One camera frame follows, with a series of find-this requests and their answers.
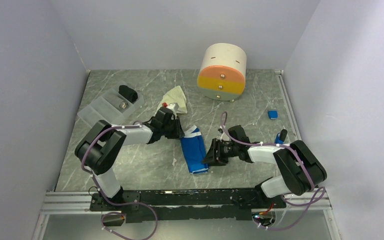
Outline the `blue underwear white trim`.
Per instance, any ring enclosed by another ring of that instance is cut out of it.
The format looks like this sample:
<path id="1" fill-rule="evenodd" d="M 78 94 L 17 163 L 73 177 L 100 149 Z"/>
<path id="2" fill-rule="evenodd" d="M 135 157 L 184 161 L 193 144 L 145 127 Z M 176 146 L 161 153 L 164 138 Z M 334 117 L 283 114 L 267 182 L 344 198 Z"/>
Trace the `blue underwear white trim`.
<path id="1" fill-rule="evenodd" d="M 202 160 L 206 156 L 206 149 L 199 128 L 193 125 L 186 130 L 184 137 L 180 139 L 180 143 L 188 171 L 191 174 L 206 173 L 209 166 L 207 163 L 202 163 Z"/>

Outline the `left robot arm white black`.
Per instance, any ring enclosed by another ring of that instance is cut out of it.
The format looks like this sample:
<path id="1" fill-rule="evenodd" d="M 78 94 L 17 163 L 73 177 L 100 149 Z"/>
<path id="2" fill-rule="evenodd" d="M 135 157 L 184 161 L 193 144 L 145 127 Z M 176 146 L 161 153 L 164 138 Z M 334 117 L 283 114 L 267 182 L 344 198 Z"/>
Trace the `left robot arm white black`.
<path id="1" fill-rule="evenodd" d="M 162 137 L 184 136 L 176 103 L 164 103 L 150 120 L 132 125 L 111 125 L 99 120 L 75 148 L 81 168 L 89 173 L 110 210 L 122 206 L 123 188 L 115 176 L 113 165 L 123 146 L 152 144 Z"/>

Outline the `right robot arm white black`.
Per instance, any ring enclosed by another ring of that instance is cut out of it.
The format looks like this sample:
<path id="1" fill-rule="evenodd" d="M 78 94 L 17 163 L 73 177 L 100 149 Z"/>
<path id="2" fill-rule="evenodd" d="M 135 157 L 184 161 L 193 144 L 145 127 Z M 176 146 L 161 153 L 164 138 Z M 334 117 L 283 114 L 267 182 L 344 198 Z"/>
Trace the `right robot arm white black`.
<path id="1" fill-rule="evenodd" d="M 302 140 L 288 144 L 250 142 L 241 125 L 229 128 L 224 135 L 227 139 L 212 139 L 202 163 L 225 166 L 230 158 L 238 157 L 247 163 L 273 164 L 279 169 L 279 176 L 257 186 L 254 200 L 262 208 L 271 204 L 274 197 L 300 196 L 327 179 L 325 168 Z"/>

